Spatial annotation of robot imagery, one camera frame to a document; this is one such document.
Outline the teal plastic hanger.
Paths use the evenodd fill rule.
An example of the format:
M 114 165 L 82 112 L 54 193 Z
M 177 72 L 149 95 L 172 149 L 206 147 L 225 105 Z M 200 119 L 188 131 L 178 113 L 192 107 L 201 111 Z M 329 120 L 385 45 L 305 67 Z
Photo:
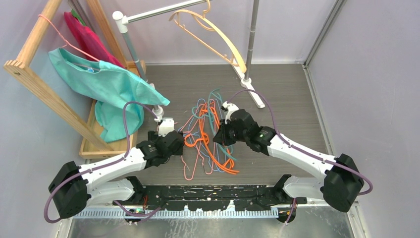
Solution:
M 212 90 L 210 93 L 209 93 L 209 96 L 208 96 L 208 101 L 210 100 L 210 99 L 215 99 L 216 100 L 216 102 L 219 104 L 219 105 L 221 105 L 222 104 L 222 96 L 220 95 L 220 93 L 219 93 L 219 91 L 220 91 L 220 89 L 219 88 L 216 88 L 216 89 L 214 89 L 214 90 Z M 216 121 L 218 121 L 218 120 L 216 120 L 215 119 L 215 116 L 209 116 L 209 114 L 208 113 L 205 113 L 205 115 L 204 116 L 198 116 L 198 114 L 197 114 L 197 112 L 196 112 L 196 110 L 198 109 L 198 105 L 196 105 L 195 107 L 193 107 L 192 108 L 192 116 L 193 117 L 195 117 L 196 119 L 203 119 L 203 118 L 209 118 L 210 119 L 210 121 L 211 122 L 216 122 Z M 232 146 L 228 146 L 228 147 L 223 147 L 223 146 L 221 146 L 221 145 L 218 145 L 217 146 L 223 153 L 224 153 L 224 155 L 227 157 L 227 158 L 229 158 L 229 159 L 232 159 L 233 161 L 237 161 L 237 159 L 236 158 L 234 158 L 231 154 L 229 154 L 228 153 L 228 149 L 232 149 Z

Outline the beige plastic hanger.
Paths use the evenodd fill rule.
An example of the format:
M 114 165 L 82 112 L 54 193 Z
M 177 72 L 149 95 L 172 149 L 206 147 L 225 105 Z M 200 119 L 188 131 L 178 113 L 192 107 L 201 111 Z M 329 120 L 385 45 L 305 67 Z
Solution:
M 170 16 L 169 21 L 173 21 L 178 27 L 180 27 L 182 30 L 184 30 L 186 33 L 188 33 L 190 36 L 192 36 L 194 39 L 196 39 L 198 42 L 204 45 L 207 49 L 211 50 L 213 53 L 222 58 L 225 62 L 229 63 L 231 66 L 238 67 L 241 73 L 245 73 L 247 70 L 247 66 L 236 46 L 214 23 L 212 23 L 206 18 L 206 15 L 211 11 L 211 3 L 210 0 L 206 0 L 205 3 L 207 7 L 202 11 L 202 13 L 197 13 L 191 10 L 187 10 L 185 8 L 181 8 L 179 10 L 176 10 Z M 203 29 L 216 33 L 230 50 L 231 57 L 228 57 L 227 54 L 222 54 L 218 52 L 211 45 L 209 45 L 204 40 L 196 36 L 193 32 L 188 30 L 187 27 L 181 23 L 181 14 L 183 13 L 190 15 Z

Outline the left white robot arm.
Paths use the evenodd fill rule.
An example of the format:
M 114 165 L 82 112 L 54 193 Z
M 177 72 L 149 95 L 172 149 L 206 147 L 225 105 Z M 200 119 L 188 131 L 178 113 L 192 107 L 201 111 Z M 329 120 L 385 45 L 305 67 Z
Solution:
M 155 136 L 153 131 L 149 134 L 148 140 L 121 155 L 80 166 L 74 161 L 65 163 L 48 187 L 50 196 L 44 207 L 45 220 L 54 222 L 48 217 L 51 202 L 59 219 L 73 217 L 87 206 L 110 201 L 140 204 L 145 197 L 140 182 L 127 178 L 116 181 L 116 178 L 165 164 L 171 156 L 181 155 L 185 145 L 183 134 L 175 130 L 165 136 Z

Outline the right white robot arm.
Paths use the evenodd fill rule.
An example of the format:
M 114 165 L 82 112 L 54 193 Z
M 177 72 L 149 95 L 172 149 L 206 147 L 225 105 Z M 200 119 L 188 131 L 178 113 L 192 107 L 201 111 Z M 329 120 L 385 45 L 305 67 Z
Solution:
M 269 126 L 259 126 L 244 109 L 220 120 L 213 141 L 222 146 L 244 142 L 251 150 L 282 159 L 306 171 L 310 178 L 284 175 L 276 184 L 276 200 L 286 204 L 293 198 L 322 199 L 340 212 L 348 212 L 361 195 L 365 181 L 353 158 L 327 155 L 296 143 Z

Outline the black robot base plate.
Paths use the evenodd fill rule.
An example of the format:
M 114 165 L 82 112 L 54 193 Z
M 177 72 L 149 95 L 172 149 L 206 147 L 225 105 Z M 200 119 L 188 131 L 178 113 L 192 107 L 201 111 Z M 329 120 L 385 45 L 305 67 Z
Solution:
M 136 177 L 134 193 L 127 199 L 117 200 L 129 213 L 143 214 L 145 218 L 159 209 L 153 217 L 174 218 L 231 218 L 274 217 L 291 222 L 305 197 L 291 198 L 278 186 L 252 185 L 146 185 Z

